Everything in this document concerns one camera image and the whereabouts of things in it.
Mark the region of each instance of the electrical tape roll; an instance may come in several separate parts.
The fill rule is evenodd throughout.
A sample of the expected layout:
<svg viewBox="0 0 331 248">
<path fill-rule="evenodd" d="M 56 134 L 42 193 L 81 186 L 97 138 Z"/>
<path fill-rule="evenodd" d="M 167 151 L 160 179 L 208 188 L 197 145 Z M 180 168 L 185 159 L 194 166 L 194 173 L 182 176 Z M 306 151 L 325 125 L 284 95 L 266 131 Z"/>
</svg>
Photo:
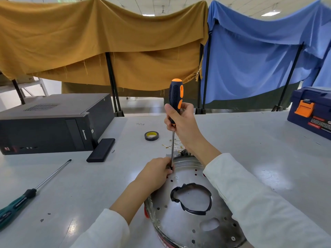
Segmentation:
<svg viewBox="0 0 331 248">
<path fill-rule="evenodd" d="M 155 141 L 155 140 L 159 139 L 159 133 L 157 133 L 156 131 L 146 132 L 145 139 L 147 141 Z"/>
</svg>

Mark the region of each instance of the computer case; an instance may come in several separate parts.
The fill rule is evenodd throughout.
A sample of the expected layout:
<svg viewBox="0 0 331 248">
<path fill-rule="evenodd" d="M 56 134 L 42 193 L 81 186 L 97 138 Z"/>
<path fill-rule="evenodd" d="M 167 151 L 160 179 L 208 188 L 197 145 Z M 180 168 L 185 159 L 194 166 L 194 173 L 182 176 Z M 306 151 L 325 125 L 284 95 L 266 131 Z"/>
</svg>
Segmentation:
<svg viewBox="0 0 331 248">
<path fill-rule="evenodd" d="M 94 150 L 114 118 L 110 94 L 57 94 L 0 112 L 4 155 Z"/>
</svg>

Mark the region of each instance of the circular metal plate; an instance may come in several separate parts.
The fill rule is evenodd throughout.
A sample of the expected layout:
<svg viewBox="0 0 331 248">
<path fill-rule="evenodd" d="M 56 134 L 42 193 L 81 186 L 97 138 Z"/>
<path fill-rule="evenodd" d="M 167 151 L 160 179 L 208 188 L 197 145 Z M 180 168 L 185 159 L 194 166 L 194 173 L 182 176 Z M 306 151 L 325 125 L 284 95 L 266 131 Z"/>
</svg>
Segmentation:
<svg viewBox="0 0 331 248">
<path fill-rule="evenodd" d="M 145 201 L 147 213 L 157 233 L 168 240 L 174 247 L 192 248 L 235 248 L 241 246 L 246 238 L 237 221 L 232 219 L 232 213 L 218 191 L 203 175 L 204 167 L 193 156 L 180 156 L 174 158 L 174 173 L 168 175 L 166 183 Z M 205 212 L 205 215 L 192 214 L 184 210 L 183 204 L 176 200 L 174 189 L 195 183 L 204 187 L 211 194 L 211 208 L 207 210 L 209 200 L 205 202 L 204 209 L 200 196 L 193 198 L 200 209 L 190 209 Z M 216 219 L 219 226 L 207 230 L 203 223 Z"/>
</svg>

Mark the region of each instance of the orange and black screwdriver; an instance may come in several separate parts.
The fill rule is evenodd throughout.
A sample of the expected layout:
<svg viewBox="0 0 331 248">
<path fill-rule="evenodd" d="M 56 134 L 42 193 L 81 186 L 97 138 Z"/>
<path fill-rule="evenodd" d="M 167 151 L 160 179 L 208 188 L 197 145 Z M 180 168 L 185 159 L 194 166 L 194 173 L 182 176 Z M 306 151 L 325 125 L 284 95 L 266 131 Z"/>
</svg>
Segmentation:
<svg viewBox="0 0 331 248">
<path fill-rule="evenodd" d="M 184 86 L 182 80 L 176 78 L 171 81 L 169 88 L 169 103 L 170 105 L 180 113 L 180 107 L 182 106 L 184 96 Z M 176 127 L 175 121 L 170 118 L 170 121 L 174 127 Z M 173 164 L 173 147 L 175 146 L 175 132 L 172 132 L 172 146 L 171 146 L 171 169 Z"/>
</svg>

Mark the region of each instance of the ceiling light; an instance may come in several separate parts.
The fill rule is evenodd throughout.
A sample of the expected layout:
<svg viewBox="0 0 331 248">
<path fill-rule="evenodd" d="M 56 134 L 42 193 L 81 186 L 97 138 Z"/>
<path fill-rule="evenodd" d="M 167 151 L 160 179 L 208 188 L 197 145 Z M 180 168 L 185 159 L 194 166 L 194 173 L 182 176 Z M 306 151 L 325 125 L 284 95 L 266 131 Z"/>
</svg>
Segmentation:
<svg viewBox="0 0 331 248">
<path fill-rule="evenodd" d="M 262 16 L 274 16 L 274 15 L 277 15 L 279 13 L 280 13 L 280 11 L 271 11 L 271 12 L 265 13 Z"/>
</svg>

